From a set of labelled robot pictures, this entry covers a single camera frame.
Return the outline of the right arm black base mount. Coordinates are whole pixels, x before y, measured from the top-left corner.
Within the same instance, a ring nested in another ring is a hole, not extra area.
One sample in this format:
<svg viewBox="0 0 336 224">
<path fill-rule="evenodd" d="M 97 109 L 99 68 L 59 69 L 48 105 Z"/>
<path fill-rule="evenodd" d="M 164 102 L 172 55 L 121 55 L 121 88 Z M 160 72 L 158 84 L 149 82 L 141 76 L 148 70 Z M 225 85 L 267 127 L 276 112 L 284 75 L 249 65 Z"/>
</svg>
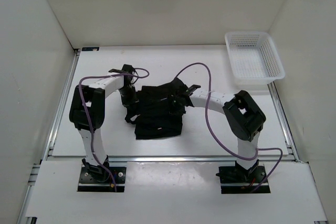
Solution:
<svg viewBox="0 0 336 224">
<path fill-rule="evenodd" d="M 219 166 L 221 194 L 269 194 L 271 193 L 267 173 L 263 165 L 258 165 L 250 175 L 245 175 L 238 166 Z"/>
</svg>

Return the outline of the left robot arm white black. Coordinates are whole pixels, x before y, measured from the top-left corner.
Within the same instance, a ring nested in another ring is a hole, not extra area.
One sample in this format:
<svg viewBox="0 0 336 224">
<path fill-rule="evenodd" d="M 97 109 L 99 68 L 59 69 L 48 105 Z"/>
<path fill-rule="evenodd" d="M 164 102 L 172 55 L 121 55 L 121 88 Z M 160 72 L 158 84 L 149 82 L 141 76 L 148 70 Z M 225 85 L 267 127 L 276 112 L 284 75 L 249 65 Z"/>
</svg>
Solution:
<svg viewBox="0 0 336 224">
<path fill-rule="evenodd" d="M 122 69 L 111 69 L 105 76 L 83 77 L 75 87 L 69 119 L 83 141 L 86 157 L 82 163 L 87 173 L 100 183 L 116 184 L 101 137 L 106 98 L 115 92 L 120 93 L 122 105 L 127 110 L 125 120 L 133 123 L 139 101 L 134 86 L 141 78 L 139 70 L 124 64 Z"/>
</svg>

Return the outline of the black shorts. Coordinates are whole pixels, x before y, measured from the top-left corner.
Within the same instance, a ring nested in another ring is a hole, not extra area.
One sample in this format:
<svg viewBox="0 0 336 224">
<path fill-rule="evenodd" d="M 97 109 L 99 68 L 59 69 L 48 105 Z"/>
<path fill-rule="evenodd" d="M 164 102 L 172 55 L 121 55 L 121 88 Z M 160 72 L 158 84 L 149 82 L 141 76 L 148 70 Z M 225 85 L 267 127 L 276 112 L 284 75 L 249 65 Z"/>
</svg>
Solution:
<svg viewBox="0 0 336 224">
<path fill-rule="evenodd" d="M 125 120 L 135 125 L 137 140 L 153 140 L 179 136 L 183 115 L 171 115 L 168 96 L 176 95 L 173 80 L 160 86 L 142 86 L 137 91 L 137 103 L 127 108 Z"/>
</svg>

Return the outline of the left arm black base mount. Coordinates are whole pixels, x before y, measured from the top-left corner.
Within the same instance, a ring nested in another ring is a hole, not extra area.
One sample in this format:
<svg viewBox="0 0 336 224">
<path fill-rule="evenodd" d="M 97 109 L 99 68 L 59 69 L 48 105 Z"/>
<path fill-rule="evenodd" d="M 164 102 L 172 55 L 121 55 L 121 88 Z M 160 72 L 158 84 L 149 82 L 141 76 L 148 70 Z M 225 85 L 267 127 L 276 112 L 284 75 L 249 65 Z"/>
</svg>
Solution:
<svg viewBox="0 0 336 224">
<path fill-rule="evenodd" d="M 77 191 L 123 193 L 127 168 L 122 166 L 109 166 L 107 172 L 101 166 L 91 166 L 82 159 Z"/>
</svg>

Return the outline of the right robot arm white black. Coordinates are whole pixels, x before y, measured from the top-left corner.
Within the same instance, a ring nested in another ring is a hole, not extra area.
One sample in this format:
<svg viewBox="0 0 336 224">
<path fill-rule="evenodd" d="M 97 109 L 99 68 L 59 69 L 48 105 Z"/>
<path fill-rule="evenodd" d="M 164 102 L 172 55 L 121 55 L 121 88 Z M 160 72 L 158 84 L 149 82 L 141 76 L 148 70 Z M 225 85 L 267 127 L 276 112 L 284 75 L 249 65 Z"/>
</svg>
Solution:
<svg viewBox="0 0 336 224">
<path fill-rule="evenodd" d="M 226 152 L 236 157 L 236 177 L 242 182 L 254 177 L 259 165 L 258 140 L 266 116 L 247 91 L 241 90 L 234 94 L 231 100 L 226 101 L 222 93 L 206 91 L 199 85 L 192 85 L 186 90 L 178 90 L 175 94 L 169 95 L 168 99 L 172 112 L 180 112 L 187 106 L 204 108 L 210 134 Z M 213 132 L 208 119 L 209 110 L 226 116 L 232 133 L 237 137 L 237 153 L 229 150 Z"/>
</svg>

